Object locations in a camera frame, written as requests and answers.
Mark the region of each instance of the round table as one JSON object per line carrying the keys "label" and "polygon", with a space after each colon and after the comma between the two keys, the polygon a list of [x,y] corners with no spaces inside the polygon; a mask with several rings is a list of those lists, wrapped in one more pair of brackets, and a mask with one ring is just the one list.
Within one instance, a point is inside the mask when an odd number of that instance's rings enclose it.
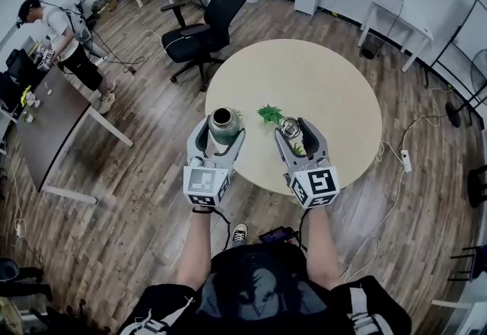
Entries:
{"label": "round table", "polygon": [[208,89],[207,115],[219,107],[242,113],[246,135],[236,172],[264,189],[291,195],[282,176],[287,167],[275,143],[276,125],[264,124],[257,114],[267,104],[321,131],[341,188],[374,160],[382,135],[379,103],[364,76],[338,53],[302,40],[263,41],[229,58]]}

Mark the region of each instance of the chair base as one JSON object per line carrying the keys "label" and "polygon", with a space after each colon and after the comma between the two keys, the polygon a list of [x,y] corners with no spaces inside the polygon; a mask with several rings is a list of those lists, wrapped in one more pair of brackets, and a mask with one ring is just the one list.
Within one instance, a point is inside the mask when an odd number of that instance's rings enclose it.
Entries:
{"label": "chair base", "polygon": [[223,59],[217,59],[211,56],[206,56],[203,58],[198,58],[198,59],[193,59],[187,64],[182,67],[181,70],[176,72],[170,77],[170,81],[173,83],[177,83],[177,77],[183,74],[184,72],[188,71],[189,69],[192,69],[195,65],[199,67],[199,76],[201,77],[201,87],[199,88],[200,91],[205,92],[207,88],[207,84],[209,79],[207,79],[205,70],[203,68],[203,64],[205,63],[210,63],[210,64],[222,64],[224,63]]}

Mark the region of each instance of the yellow flower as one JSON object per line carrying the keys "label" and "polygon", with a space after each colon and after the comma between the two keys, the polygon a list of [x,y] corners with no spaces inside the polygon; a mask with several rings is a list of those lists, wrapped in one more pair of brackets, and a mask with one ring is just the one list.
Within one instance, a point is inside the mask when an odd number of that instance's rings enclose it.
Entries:
{"label": "yellow flower", "polygon": [[24,107],[27,104],[27,93],[30,91],[30,85],[24,90],[21,97],[21,105]]}

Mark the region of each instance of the bottle opening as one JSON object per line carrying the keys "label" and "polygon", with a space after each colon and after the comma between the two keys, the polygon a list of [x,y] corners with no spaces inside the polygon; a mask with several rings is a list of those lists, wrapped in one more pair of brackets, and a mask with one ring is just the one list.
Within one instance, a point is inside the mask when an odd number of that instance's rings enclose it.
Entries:
{"label": "bottle opening", "polygon": [[225,125],[230,121],[230,112],[228,109],[221,107],[215,111],[213,117],[218,125]]}

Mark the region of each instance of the black stool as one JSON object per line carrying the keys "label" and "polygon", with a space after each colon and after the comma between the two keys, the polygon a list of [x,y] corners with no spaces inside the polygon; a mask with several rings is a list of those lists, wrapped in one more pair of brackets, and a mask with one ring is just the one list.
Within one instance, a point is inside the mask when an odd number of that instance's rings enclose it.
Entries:
{"label": "black stool", "polygon": [[487,190],[487,183],[483,183],[480,179],[480,174],[485,173],[486,171],[487,165],[469,171],[466,188],[469,194],[470,205],[473,208],[476,208],[487,199],[487,195],[482,195],[482,191]]}
{"label": "black stool", "polygon": [[472,263],[470,264],[470,270],[467,271],[457,271],[457,274],[468,274],[468,278],[456,278],[450,277],[448,281],[472,281],[480,276],[482,271],[485,271],[485,265],[487,262],[487,256],[485,255],[485,250],[487,246],[475,246],[475,247],[465,247],[462,248],[463,251],[475,250],[473,254],[466,255],[456,255],[455,257],[450,257],[450,259],[461,259],[461,258],[472,258]]}

